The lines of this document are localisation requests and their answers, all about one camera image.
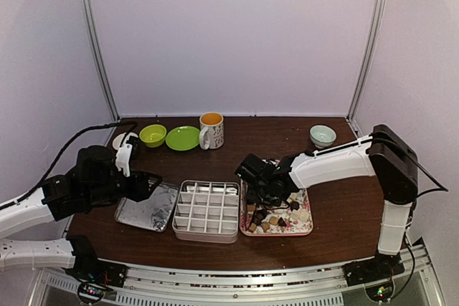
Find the pink bunny tin lid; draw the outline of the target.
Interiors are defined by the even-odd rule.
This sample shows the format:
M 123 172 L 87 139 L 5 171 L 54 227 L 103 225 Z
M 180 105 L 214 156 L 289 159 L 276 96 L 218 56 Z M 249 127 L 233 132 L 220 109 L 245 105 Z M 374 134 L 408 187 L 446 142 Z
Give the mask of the pink bunny tin lid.
M 120 224 L 164 232 L 175 208 L 180 187 L 170 183 L 161 183 L 151 196 L 140 202 L 127 198 L 120 200 L 114 219 Z

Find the pink tin box with dividers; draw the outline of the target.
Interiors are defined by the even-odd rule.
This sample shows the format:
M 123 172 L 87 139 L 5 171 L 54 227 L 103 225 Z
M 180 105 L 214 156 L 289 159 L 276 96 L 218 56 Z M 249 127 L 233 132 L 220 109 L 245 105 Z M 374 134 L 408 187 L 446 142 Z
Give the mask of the pink tin box with dividers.
M 176 202 L 172 229 L 177 239 L 232 244 L 240 221 L 240 186 L 233 182 L 185 180 Z

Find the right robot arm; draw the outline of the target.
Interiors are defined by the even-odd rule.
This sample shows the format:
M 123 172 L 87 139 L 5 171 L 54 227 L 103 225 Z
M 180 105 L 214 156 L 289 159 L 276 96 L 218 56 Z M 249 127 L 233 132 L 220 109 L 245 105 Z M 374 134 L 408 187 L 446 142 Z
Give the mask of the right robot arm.
M 279 162 L 247 155 L 236 176 L 266 206 L 279 206 L 302 189 L 354 177 L 377 178 L 384 197 L 378 255 L 368 262 L 368 273 L 383 278 L 395 266 L 405 228 L 417 197 L 417 155 L 386 125 L 354 141 L 322 150 L 305 150 Z

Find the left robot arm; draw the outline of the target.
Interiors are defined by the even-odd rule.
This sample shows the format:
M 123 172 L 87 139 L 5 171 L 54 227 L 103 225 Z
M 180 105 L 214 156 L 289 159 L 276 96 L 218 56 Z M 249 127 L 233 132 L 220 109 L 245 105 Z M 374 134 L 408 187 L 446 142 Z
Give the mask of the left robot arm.
M 61 221 L 75 214 L 87 214 L 126 198 L 148 199 L 162 177 L 132 171 L 131 155 L 114 153 L 101 145 L 78 151 L 76 164 L 65 175 L 46 178 L 30 192 L 1 204 L 1 271 L 23 268 L 58 267 L 96 280 L 103 264 L 85 236 L 50 241 L 14 241 L 12 234 L 39 224 Z

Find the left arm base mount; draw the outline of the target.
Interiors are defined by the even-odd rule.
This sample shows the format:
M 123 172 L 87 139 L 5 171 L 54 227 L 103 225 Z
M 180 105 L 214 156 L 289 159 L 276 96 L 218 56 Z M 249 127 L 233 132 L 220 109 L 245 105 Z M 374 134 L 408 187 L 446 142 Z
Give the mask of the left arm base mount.
M 84 305 L 94 305 L 107 293 L 113 294 L 114 287 L 124 286 L 126 265 L 99 259 L 86 236 L 70 236 L 66 240 L 72 247 L 75 262 L 65 273 L 79 282 L 76 293 Z

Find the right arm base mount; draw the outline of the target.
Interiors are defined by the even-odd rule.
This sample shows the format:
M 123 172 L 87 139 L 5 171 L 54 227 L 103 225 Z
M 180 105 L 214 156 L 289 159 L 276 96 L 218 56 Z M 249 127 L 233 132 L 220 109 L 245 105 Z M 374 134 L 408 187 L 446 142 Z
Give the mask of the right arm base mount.
M 405 271 L 400 254 L 376 254 L 375 257 L 353 261 L 343 266 L 348 287 L 364 286 L 373 302 L 389 302 L 395 294 L 394 277 Z

